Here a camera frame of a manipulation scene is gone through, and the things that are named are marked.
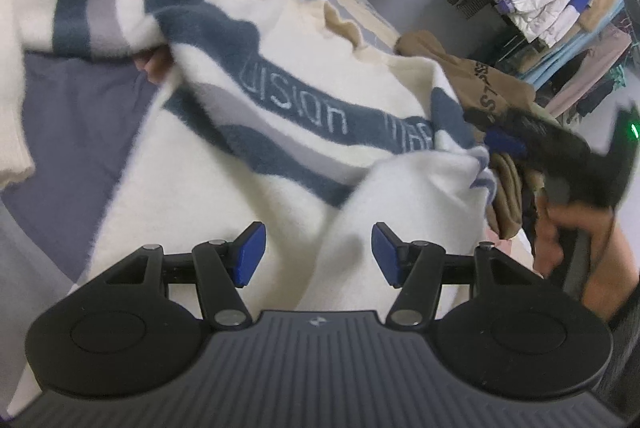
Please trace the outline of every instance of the screw head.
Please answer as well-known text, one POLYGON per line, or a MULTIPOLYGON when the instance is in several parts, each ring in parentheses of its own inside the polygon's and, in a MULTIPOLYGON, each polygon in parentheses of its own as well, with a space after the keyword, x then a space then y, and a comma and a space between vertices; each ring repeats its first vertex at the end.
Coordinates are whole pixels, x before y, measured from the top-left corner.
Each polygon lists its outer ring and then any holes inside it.
POLYGON ((246 320, 246 314, 236 309, 223 309, 213 316, 215 322, 225 327, 237 327, 246 320))
POLYGON ((391 321, 402 327, 413 327, 422 322, 422 315, 411 309, 400 309, 391 315, 391 321))

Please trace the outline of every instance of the gray floor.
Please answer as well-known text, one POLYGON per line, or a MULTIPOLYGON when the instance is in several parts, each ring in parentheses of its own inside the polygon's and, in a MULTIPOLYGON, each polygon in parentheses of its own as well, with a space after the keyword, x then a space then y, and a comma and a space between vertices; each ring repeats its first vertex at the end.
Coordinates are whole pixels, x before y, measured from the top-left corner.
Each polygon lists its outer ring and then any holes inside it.
POLYGON ((369 1, 401 34, 427 29, 435 34, 447 52, 463 58, 482 43, 492 40, 505 27, 491 7, 466 20, 446 0, 369 1))

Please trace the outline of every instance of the sweater cuff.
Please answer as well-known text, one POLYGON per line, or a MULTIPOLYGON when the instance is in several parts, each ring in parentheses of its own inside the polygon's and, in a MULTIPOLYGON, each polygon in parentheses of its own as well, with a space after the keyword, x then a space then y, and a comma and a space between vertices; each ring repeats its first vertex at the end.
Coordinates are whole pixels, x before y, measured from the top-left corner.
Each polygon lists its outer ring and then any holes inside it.
POLYGON ((624 305, 620 307, 618 312, 609 320, 609 329, 614 331, 620 323, 622 323, 627 316, 629 316, 634 310, 640 307, 640 284, 636 286, 636 289, 631 293, 631 296, 626 300, 624 305))
POLYGON ((516 7, 511 0, 498 0, 495 8, 500 14, 510 14, 516 12, 516 7))
POLYGON ((0 104, 0 188, 25 180, 33 171, 20 110, 0 104))

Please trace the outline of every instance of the ribbed surface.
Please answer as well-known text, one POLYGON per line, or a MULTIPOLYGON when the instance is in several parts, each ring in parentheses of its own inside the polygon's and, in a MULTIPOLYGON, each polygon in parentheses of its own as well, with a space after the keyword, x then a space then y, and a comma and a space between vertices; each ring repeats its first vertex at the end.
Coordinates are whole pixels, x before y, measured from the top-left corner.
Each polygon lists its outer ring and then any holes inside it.
POLYGON ((12 426, 616 428, 623 423, 588 394, 536 405, 478 392, 450 375, 420 336, 389 331, 370 312, 267 312, 251 329, 214 336, 198 363, 163 388, 111 402, 47 392, 12 426))

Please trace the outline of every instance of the human hand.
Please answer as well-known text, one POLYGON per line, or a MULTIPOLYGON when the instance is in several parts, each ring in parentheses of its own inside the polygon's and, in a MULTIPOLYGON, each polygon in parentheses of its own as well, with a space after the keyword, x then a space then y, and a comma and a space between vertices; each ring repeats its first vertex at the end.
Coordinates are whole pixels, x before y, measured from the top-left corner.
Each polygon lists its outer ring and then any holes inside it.
POLYGON ((576 202, 568 206, 536 198, 536 259, 533 269, 547 278, 562 262, 558 228, 580 229, 591 236, 592 273, 584 288, 582 304, 609 321, 638 286, 640 274, 631 247, 611 209, 601 210, 576 202))

